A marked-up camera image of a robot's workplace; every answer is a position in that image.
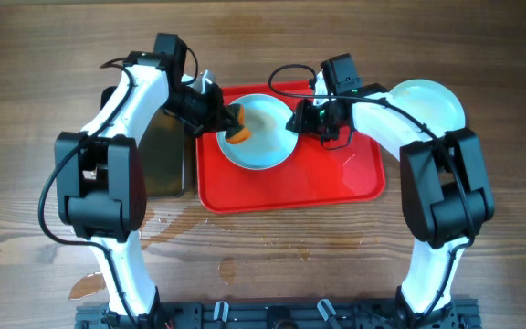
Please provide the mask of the green orange sponge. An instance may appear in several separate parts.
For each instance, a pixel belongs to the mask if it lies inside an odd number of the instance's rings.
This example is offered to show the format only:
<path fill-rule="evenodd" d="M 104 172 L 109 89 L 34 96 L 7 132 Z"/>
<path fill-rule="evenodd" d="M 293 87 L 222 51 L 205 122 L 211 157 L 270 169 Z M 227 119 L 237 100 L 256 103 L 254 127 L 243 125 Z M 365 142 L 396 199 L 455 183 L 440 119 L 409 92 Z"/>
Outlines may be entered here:
<path fill-rule="evenodd" d="M 251 131 L 245 125 L 246 112 L 243 105 L 230 104 L 226 110 L 225 140 L 229 144 L 239 144 L 251 136 Z"/>

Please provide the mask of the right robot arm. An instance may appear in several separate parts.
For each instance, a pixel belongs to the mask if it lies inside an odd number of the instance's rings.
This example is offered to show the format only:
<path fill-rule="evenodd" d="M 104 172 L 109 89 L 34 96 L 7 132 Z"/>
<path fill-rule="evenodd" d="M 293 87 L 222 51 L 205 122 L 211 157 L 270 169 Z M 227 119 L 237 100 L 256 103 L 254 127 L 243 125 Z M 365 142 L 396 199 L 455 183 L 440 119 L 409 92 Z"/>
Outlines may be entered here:
<path fill-rule="evenodd" d="M 403 215 L 415 243 L 397 310 L 407 323 L 433 322 L 448 313 L 459 259 L 495 211 L 479 138 L 458 97 L 424 80 L 391 91 L 371 85 L 302 97 L 287 127 L 332 141 L 343 125 L 399 162 Z"/>

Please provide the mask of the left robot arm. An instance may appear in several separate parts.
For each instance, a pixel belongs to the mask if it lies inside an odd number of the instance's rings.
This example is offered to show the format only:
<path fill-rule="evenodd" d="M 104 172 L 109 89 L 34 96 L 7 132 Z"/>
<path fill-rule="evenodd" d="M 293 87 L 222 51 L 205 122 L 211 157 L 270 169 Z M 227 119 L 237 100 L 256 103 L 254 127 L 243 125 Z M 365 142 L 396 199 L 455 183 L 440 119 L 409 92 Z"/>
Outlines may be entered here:
<path fill-rule="evenodd" d="M 147 206 L 138 145 L 154 114 L 164 111 L 194 137 L 222 132 L 237 144 L 250 136 L 244 108 L 226 105 L 208 79 L 195 90 L 182 78 L 184 64 L 184 58 L 142 52 L 106 62 L 121 70 L 119 85 L 80 132 L 63 132 L 55 141 L 47 186 L 57 189 L 58 215 L 77 236 L 73 245 L 93 249 L 110 288 L 109 310 L 122 321 L 147 320 L 159 297 L 138 233 Z"/>

